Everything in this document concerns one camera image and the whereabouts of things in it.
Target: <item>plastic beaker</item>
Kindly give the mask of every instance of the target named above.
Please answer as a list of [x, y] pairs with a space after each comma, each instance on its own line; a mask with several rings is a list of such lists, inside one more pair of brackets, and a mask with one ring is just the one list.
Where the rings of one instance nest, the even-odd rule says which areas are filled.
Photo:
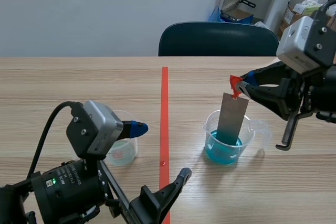
[[[114, 110], [121, 121], [137, 121], [127, 111]], [[138, 138], [126, 138], [116, 141], [106, 155], [106, 160], [111, 165], [126, 165], [131, 162], [138, 153]]]
[[216, 139], [220, 110], [209, 115], [203, 129], [205, 136], [205, 152], [209, 158], [220, 164], [232, 164], [238, 160], [246, 146], [255, 138], [257, 133], [262, 134], [261, 148], [266, 148], [272, 138], [268, 125], [263, 120], [250, 120], [244, 116], [242, 127], [236, 145], [228, 145]]

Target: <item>black cable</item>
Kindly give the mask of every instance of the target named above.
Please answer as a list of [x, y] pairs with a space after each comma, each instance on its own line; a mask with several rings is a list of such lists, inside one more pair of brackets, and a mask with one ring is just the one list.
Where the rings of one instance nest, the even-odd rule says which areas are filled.
[[323, 12], [323, 13], [326, 13], [326, 11], [328, 10], [328, 7], [329, 6], [332, 6], [336, 4], [336, 0], [329, 0], [328, 2], [326, 2], [324, 5], [322, 5], [320, 8], [319, 8], [319, 11], [320, 12]]
[[76, 103], [75, 102], [63, 102], [60, 105], [58, 105], [54, 109], [54, 111], [51, 113], [51, 115], [50, 115], [50, 117], [49, 117], [49, 119], [48, 119], [48, 121], [46, 123], [46, 126], [44, 126], [41, 138], [40, 138], [40, 140], [38, 142], [38, 145], [37, 145], [37, 148], [36, 148], [36, 152], [35, 152], [33, 161], [31, 163], [31, 166], [30, 166], [30, 169], [29, 169], [29, 172], [28, 172], [28, 175], [27, 175], [27, 179], [30, 178], [30, 176], [33, 174], [33, 172], [34, 172], [34, 170], [36, 168], [37, 161], [38, 161], [38, 158], [40, 157], [44, 141], [46, 140], [48, 131], [49, 131], [50, 127], [51, 127], [52, 122], [54, 121], [55, 117], [57, 116], [58, 112], [60, 112], [65, 107], [68, 107], [68, 106], [72, 107], [74, 104], [76, 104]]

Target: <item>red tape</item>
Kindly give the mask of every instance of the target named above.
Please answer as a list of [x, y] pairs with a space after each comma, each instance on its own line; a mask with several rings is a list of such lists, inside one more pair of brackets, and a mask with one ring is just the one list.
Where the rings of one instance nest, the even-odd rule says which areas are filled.
[[[169, 107], [168, 107], [168, 67], [162, 67], [161, 77], [161, 117], [160, 117], [160, 176], [159, 189], [169, 184]], [[163, 224], [170, 224], [170, 212]]]

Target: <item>wooden table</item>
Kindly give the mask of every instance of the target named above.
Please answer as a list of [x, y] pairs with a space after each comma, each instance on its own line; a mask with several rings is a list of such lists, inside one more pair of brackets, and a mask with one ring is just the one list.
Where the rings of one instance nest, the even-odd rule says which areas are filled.
[[[110, 166], [131, 200], [142, 185], [159, 188], [161, 67], [169, 67], [170, 176], [182, 167], [193, 175], [171, 210], [172, 223], [308, 224], [336, 222], [335, 126], [314, 116], [300, 121], [292, 149], [276, 150], [285, 121], [250, 101], [247, 115], [266, 120], [270, 147], [254, 141], [237, 165], [220, 166], [203, 154], [207, 116], [220, 108], [229, 75], [265, 66], [270, 57], [196, 58], [0, 58], [0, 185], [23, 180], [42, 129], [62, 101], [93, 99], [126, 110], [150, 130], [125, 167]], [[37, 170], [71, 158], [65, 130], [69, 109], [56, 118]], [[25, 210], [37, 212], [35, 197]], [[91, 223], [113, 220], [106, 207]]]

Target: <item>dark green chair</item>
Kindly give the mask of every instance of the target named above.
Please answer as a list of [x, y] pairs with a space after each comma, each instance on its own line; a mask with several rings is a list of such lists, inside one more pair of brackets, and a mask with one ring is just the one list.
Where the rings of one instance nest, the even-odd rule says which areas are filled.
[[272, 31], [252, 25], [217, 22], [178, 23], [162, 34], [159, 56], [276, 56]]

